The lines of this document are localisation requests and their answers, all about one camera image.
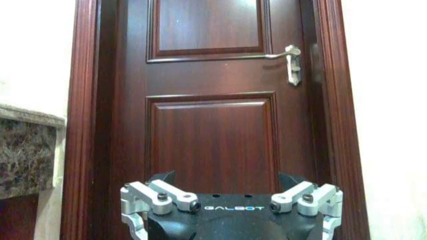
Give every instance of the door lock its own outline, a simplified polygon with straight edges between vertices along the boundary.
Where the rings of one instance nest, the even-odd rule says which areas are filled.
[[[301,50],[296,46],[289,45],[284,48],[283,53],[264,55],[265,59],[277,59],[285,56],[287,81],[293,86],[297,86],[299,83],[301,82],[300,54],[301,54]]]

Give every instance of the wooden door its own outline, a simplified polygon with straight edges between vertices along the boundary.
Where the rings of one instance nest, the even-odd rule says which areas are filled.
[[[109,177],[110,238],[125,239],[120,187],[176,171],[199,193],[273,193],[277,172],[315,181],[297,0],[118,1]]]

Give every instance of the white wall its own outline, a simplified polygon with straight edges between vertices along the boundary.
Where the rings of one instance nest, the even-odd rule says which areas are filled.
[[[0,0],[0,103],[66,117],[76,0]],[[60,239],[65,128],[52,190],[38,194],[36,240]]]
[[[372,239],[427,239],[427,2],[341,0]]]

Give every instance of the marble countertop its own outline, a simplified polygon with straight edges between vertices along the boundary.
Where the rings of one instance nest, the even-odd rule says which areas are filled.
[[[65,118],[0,103],[0,200],[53,187],[57,129]]]
[[[2,103],[0,103],[0,118],[33,124],[41,124],[56,128],[62,128],[66,125],[64,117],[58,117],[56,115],[28,110]]]

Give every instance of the wooden door frame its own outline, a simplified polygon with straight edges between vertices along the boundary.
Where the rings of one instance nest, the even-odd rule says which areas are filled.
[[[109,185],[116,4],[117,0],[76,0],[61,239],[98,239],[102,227],[108,227],[104,213],[109,206],[102,198]],[[303,29],[315,29],[323,79],[308,86],[309,98],[315,98],[311,118],[317,179],[344,191],[339,238],[369,239],[341,1],[301,0],[301,8],[312,8],[312,15],[303,16],[313,19],[312,28],[303,20]],[[308,52],[309,39],[304,43]]]

